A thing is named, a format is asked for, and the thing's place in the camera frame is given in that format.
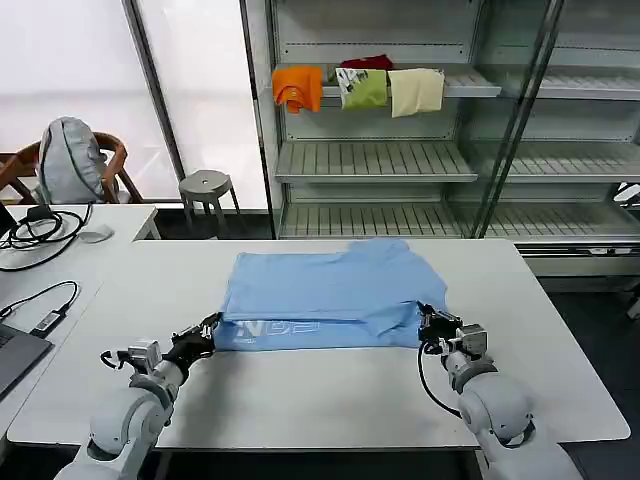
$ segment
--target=desk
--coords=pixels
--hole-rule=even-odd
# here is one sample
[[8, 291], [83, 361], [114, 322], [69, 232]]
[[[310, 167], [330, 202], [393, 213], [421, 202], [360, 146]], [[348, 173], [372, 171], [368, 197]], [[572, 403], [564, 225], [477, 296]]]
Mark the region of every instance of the desk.
[[[23, 218], [27, 208], [25, 206], [7, 207], [16, 219]], [[60, 206], [54, 209], [70, 210], [83, 216], [86, 206]], [[110, 239], [97, 244], [86, 244], [75, 240], [68, 250], [45, 265], [24, 272], [0, 272], [0, 305], [2, 306], [28, 297], [63, 280], [75, 280], [80, 284], [81, 289], [77, 300], [69, 309], [67, 318], [47, 337], [47, 340], [54, 344], [54, 348], [8, 395], [0, 400], [0, 439], [5, 435], [9, 424], [64, 343], [81, 313], [95, 296], [107, 271], [122, 267], [120, 264], [122, 252], [132, 241], [152, 234], [155, 230], [155, 216], [156, 208], [152, 205], [96, 205], [88, 226], [109, 225], [115, 230]], [[59, 248], [60, 245], [52, 245], [46, 249], [38, 248], [36, 251], [2, 251], [0, 264], [17, 266], [33, 263]], [[44, 315], [67, 301], [71, 292], [71, 287], [61, 287], [28, 302], [10, 316], [5, 324], [28, 332]]]
[[[489, 332], [498, 368], [526, 381], [535, 414], [560, 442], [625, 438], [629, 427], [552, 303], [506, 240], [409, 240], [448, 285], [451, 312]], [[8, 438], [80, 444], [101, 401], [128, 384], [103, 350], [160, 340], [216, 311], [239, 252], [322, 253], [344, 241], [136, 242], [42, 377]], [[439, 358], [425, 359], [449, 405]], [[423, 392], [402, 348], [219, 353], [194, 365], [158, 447], [313, 450], [475, 447], [463, 423]]]

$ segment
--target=floor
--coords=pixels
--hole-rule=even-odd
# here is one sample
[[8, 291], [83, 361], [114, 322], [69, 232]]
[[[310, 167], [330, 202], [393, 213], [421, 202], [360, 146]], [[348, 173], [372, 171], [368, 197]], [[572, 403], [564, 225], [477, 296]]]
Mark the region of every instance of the floor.
[[[166, 239], [210, 238], [217, 234], [214, 221], [196, 220], [195, 232], [184, 226], [181, 210], [159, 214], [159, 230]], [[244, 223], [229, 219], [233, 238], [269, 238], [268, 221], [245, 215]], [[572, 444], [567, 447], [586, 480], [636, 479], [640, 469], [640, 375], [635, 348], [640, 345], [640, 323], [625, 317], [627, 304], [615, 294], [550, 294], [554, 305], [611, 392], [632, 437], [619, 442]], [[73, 458], [73, 450], [13, 448], [0, 478], [53, 479]], [[477, 470], [468, 452], [380, 452], [305, 454], [174, 454], [167, 479], [214, 478], [220, 472], [243, 476], [277, 475], [287, 478], [389, 478], [423, 476], [429, 480], [476, 480]], [[159, 455], [153, 454], [141, 478], [153, 479]]]

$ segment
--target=gray backpack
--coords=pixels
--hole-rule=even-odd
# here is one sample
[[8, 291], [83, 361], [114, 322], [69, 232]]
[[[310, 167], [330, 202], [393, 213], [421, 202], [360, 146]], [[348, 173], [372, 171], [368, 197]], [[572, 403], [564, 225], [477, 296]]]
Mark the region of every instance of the gray backpack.
[[101, 179], [106, 161], [86, 123], [58, 118], [42, 135], [36, 195], [46, 204], [104, 203]]

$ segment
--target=cream towel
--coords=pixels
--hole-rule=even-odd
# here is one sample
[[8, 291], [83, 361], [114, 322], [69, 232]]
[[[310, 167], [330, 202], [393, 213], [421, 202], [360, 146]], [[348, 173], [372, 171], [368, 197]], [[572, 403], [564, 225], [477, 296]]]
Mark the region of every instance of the cream towel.
[[393, 118], [442, 108], [444, 73], [429, 68], [389, 72]]

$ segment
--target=light blue t-shirt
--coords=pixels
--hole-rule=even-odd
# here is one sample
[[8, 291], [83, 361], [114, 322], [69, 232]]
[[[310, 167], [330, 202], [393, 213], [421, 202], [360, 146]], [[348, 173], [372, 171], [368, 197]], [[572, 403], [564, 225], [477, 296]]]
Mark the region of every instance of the light blue t-shirt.
[[241, 253], [215, 331], [220, 350], [419, 345], [417, 301], [446, 310], [446, 285], [401, 240], [344, 253]]

